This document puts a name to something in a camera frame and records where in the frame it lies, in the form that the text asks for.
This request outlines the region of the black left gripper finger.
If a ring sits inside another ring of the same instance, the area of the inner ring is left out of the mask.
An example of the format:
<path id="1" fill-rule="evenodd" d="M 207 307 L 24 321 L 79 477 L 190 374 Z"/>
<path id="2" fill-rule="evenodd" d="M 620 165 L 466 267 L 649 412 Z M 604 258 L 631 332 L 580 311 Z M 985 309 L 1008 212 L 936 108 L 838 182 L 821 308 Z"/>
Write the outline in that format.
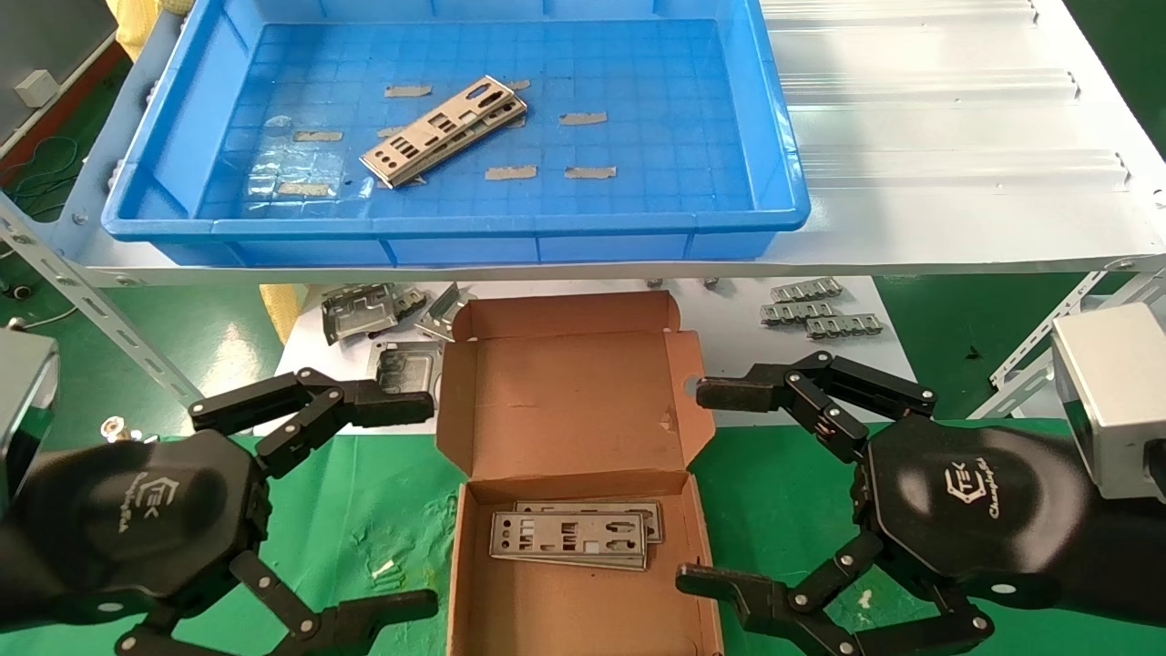
<path id="1" fill-rule="evenodd" d="M 373 379 L 337 381 L 303 368 L 199 400 L 189 415 L 195 429 L 225 436 L 282 419 L 255 452 L 260 470 L 281 478 L 343 428 L 422 424 L 435 415 L 435 400 L 429 392 L 384 392 Z"/>

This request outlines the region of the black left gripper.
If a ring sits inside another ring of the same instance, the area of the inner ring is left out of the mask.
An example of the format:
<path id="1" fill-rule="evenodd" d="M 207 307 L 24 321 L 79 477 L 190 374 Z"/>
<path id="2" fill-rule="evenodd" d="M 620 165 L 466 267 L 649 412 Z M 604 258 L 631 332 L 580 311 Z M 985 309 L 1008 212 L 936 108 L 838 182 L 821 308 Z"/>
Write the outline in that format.
<path id="1" fill-rule="evenodd" d="M 271 655 L 367 655 L 384 628 L 436 615 L 431 588 L 310 611 L 255 553 L 268 519 L 259 465 L 213 432 L 38 456 L 3 513 L 3 630 L 149 613 L 118 655 L 222 655 L 173 632 L 238 581 L 286 627 Z"/>

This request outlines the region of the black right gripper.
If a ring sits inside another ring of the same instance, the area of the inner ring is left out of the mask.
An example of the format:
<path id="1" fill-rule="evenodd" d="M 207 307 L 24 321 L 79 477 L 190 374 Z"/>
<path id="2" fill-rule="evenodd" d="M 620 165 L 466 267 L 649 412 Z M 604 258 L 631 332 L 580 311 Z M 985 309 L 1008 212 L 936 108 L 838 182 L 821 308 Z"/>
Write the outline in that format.
<path id="1" fill-rule="evenodd" d="M 995 632 L 967 597 L 1163 626 L 1163 503 L 1104 498 L 1067 437 L 939 424 L 925 418 L 936 392 L 828 352 L 702 378 L 695 398 L 709 410 L 787 412 L 837 460 L 861 461 L 858 517 L 881 537 L 858 532 L 794 587 L 677 567 L 679 592 L 731 604 L 745 632 L 805 655 L 958 655 Z M 869 440 L 842 402 L 900 421 Z M 932 598 L 937 615 L 848 632 L 827 607 L 883 553 L 883 567 Z"/>

